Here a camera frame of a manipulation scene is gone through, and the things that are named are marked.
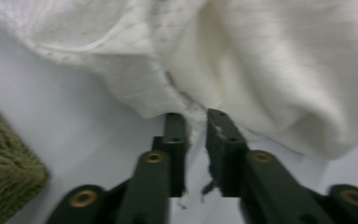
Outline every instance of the white cloth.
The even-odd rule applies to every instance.
[[[146,118],[197,133],[211,107],[306,155],[358,144],[358,1],[0,0],[0,23]]]

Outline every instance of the green textured cloth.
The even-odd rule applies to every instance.
[[[0,224],[48,183],[48,170],[0,115]]]

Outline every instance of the brass screw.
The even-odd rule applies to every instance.
[[[255,161],[269,163],[272,161],[272,157],[265,152],[258,152],[253,155]]]
[[[84,189],[72,196],[69,200],[69,204],[73,207],[86,207],[97,200],[97,194],[93,190]]]
[[[164,158],[162,157],[161,154],[159,154],[159,153],[150,153],[150,154],[148,154],[146,156],[145,160],[147,162],[150,162],[150,163],[156,163],[156,162],[161,162],[162,159],[164,159]]]
[[[353,189],[344,189],[339,195],[348,203],[353,203],[358,206],[358,191]]]

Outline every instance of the white surface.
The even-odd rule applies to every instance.
[[[306,155],[358,144],[358,1],[0,0],[0,24],[146,118],[210,107]]]
[[[51,171],[48,187],[9,224],[42,224],[68,191],[95,184],[111,189],[131,176],[140,153],[162,133],[162,118],[142,119],[120,104],[97,77],[41,60],[0,31],[0,110]],[[236,200],[217,192],[200,203],[209,182],[203,142],[188,155],[189,195],[181,210],[172,202],[172,223],[238,224]],[[251,148],[273,152],[305,186],[358,186],[358,148],[338,161],[304,157],[269,140]]]

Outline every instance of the gray surface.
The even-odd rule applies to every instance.
[[[48,187],[9,224],[44,223],[62,195],[79,185],[119,184],[150,149],[152,136],[162,133],[162,118],[140,118],[97,77],[42,60],[2,31],[0,110],[52,174]],[[237,200],[215,191],[200,203],[200,189],[210,180],[202,145],[201,139],[187,157],[187,209],[172,201],[172,223],[241,223]],[[318,161],[268,139],[250,146],[273,152],[300,183],[319,192],[338,183],[358,186],[358,149],[338,161]]]

